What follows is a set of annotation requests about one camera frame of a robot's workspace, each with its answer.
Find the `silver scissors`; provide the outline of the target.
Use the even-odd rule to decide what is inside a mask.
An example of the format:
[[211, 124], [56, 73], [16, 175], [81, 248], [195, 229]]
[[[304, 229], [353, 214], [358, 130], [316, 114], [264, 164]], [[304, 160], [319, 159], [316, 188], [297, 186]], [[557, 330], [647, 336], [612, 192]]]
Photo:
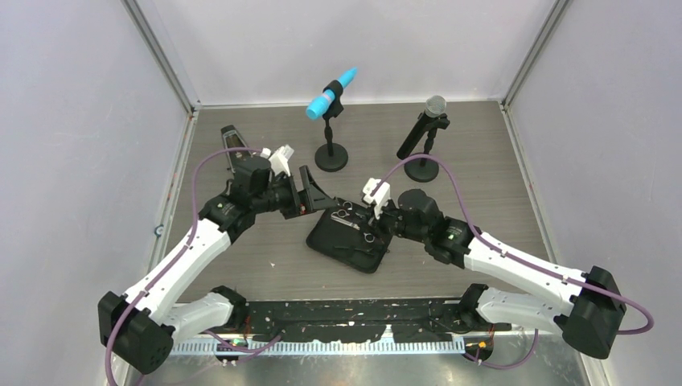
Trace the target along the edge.
[[353, 228], [355, 230], [360, 230], [360, 226], [351, 220], [352, 212], [353, 203], [350, 201], [344, 201], [338, 210], [333, 211], [330, 214], [330, 218], [339, 224], [348, 226], [349, 228]]
[[354, 229], [357, 230], [364, 241], [368, 244], [375, 242], [375, 236], [372, 233], [372, 227], [370, 226], [371, 216], [367, 215], [363, 211], [356, 211], [353, 215]]

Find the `black zip tool case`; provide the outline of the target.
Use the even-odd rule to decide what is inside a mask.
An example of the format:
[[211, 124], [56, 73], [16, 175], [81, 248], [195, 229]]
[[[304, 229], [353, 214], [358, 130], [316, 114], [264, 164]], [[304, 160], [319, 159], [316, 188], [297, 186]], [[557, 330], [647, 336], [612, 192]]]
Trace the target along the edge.
[[[391, 244], [392, 239], [381, 240], [380, 238], [375, 237], [375, 242], [368, 244], [357, 230], [333, 221], [330, 218], [330, 214], [333, 211], [338, 210], [340, 205], [347, 200], [338, 198], [337, 201], [338, 207], [327, 209], [321, 215], [318, 223], [313, 227], [306, 238], [306, 245], [315, 252], [341, 262], [361, 273], [374, 273], [377, 271], [384, 255], [389, 252], [388, 246]], [[352, 203], [352, 221], [356, 211], [363, 211], [367, 215], [369, 214], [369, 210], [366, 207], [358, 203]], [[374, 254], [368, 256], [362, 253], [350, 253], [348, 251], [334, 249], [336, 245], [372, 248]]]

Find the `black hair clip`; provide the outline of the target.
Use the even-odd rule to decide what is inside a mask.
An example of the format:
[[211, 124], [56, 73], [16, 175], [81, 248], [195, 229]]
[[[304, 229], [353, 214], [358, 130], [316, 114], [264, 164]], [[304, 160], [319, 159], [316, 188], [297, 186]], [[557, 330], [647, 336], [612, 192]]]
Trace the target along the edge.
[[358, 248], [358, 247], [355, 247], [355, 246], [340, 246], [340, 245], [336, 245], [336, 246], [334, 247], [334, 249], [344, 250], [344, 251], [348, 251], [348, 252], [350, 252], [350, 253], [362, 253], [362, 254], [365, 254], [365, 255], [368, 255], [368, 256], [372, 256], [372, 255], [374, 254], [372, 248]]

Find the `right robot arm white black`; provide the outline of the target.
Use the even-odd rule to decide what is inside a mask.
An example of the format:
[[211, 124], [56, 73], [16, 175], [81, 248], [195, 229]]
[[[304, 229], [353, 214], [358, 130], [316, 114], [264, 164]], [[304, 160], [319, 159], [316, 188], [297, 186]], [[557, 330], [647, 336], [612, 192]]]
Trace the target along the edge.
[[608, 270], [570, 269], [512, 248], [480, 228], [445, 216], [421, 189], [405, 191], [393, 201], [387, 187], [376, 194], [365, 187], [363, 202], [372, 211], [371, 228], [419, 242], [436, 261], [496, 277], [522, 291], [511, 294], [470, 285], [458, 310], [466, 328], [516, 324], [560, 335], [595, 359], [610, 355], [627, 307], [607, 296], [619, 292]]

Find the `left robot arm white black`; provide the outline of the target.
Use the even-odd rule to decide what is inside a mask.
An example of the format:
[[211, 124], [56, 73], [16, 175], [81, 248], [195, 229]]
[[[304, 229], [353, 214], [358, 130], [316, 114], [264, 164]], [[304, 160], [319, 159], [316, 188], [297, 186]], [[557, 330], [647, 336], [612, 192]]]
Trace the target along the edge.
[[296, 188], [287, 154], [253, 155], [232, 166], [225, 191], [209, 199], [192, 220], [185, 237], [143, 279], [123, 294], [107, 292], [97, 304], [105, 369], [111, 377], [114, 355], [143, 375], [155, 372], [178, 343], [213, 327], [240, 331], [248, 307], [243, 296], [224, 285], [198, 301], [176, 307], [181, 294], [262, 213], [278, 211], [286, 219], [335, 207], [336, 199], [300, 169]]

